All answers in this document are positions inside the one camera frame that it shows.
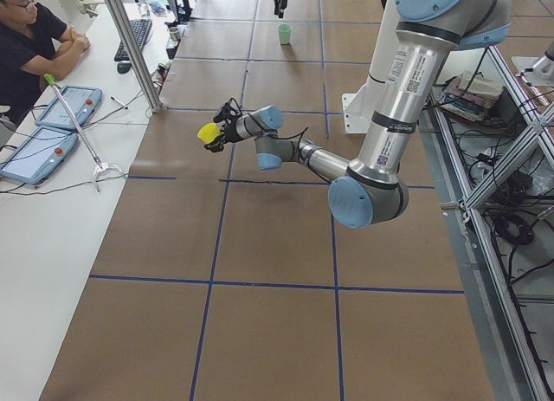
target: green cup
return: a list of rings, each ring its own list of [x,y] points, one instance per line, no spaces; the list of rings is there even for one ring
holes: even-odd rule
[[[291,44],[291,30],[293,28],[288,23],[283,23],[279,25],[279,43],[280,44]]]

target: white desk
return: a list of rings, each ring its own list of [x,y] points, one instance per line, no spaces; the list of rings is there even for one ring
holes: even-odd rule
[[[143,54],[153,70],[166,61],[167,32],[164,20],[156,17],[154,35]],[[92,46],[78,68],[61,84],[100,87],[105,99],[93,119],[115,109],[114,95],[130,100],[139,90],[134,73],[118,74],[113,55],[119,44],[106,7],[87,32]],[[54,96],[47,89],[37,104]],[[133,102],[105,123],[86,130],[102,160],[127,171],[145,133],[147,102]],[[35,129],[31,117],[19,131]],[[14,135],[9,144],[25,139]],[[0,160],[10,151],[2,151]],[[75,150],[51,178],[36,190],[23,187],[22,193],[52,191],[89,181],[95,163],[84,143]],[[103,177],[118,176],[106,173]],[[0,181],[0,191],[16,185]],[[101,245],[107,225],[125,184],[124,179],[100,184],[100,193],[90,185],[59,191],[47,196],[0,195],[0,399],[36,401],[50,374]]]

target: yellow object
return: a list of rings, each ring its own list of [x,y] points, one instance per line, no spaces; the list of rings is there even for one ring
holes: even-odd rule
[[[217,125],[213,122],[209,122],[198,132],[198,138],[201,139],[204,144],[212,143],[222,132],[219,130]]]

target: keyboard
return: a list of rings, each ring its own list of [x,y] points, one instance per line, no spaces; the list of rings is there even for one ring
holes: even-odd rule
[[[148,33],[152,28],[152,20],[150,18],[139,18],[136,20],[130,20],[132,33],[135,35],[135,40],[137,41],[138,47],[142,48],[146,44],[146,39],[148,38]],[[115,61],[128,61],[129,55],[123,46],[123,42],[119,43],[118,51],[113,57]]]

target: man's arm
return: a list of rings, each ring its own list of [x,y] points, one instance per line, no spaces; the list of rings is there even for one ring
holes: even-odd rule
[[[65,42],[63,43],[64,52],[59,50],[54,59],[49,60],[37,55],[21,66],[21,70],[39,76],[52,74],[58,81],[65,78],[75,68],[82,53],[90,47],[90,41],[85,35],[78,35],[71,43],[69,40]]]
[[[66,30],[61,34],[58,41],[60,42],[72,42],[79,37],[85,36],[84,34],[79,33],[73,27],[68,26]]]

